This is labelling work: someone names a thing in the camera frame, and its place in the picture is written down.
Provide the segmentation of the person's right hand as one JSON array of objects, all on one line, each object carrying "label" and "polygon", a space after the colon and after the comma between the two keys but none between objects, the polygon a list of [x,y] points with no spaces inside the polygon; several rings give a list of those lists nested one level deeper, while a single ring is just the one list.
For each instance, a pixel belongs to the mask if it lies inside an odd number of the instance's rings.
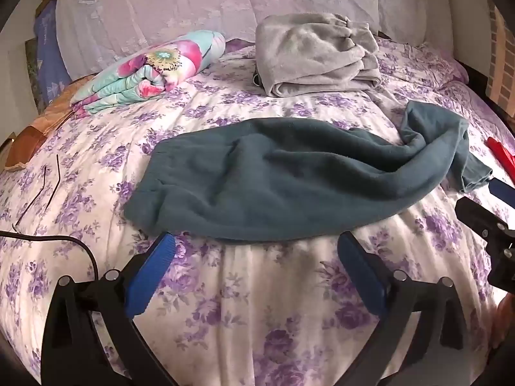
[{"label": "person's right hand", "polygon": [[497,325],[501,329],[508,329],[514,321],[514,296],[507,295],[499,303],[497,311]]}]

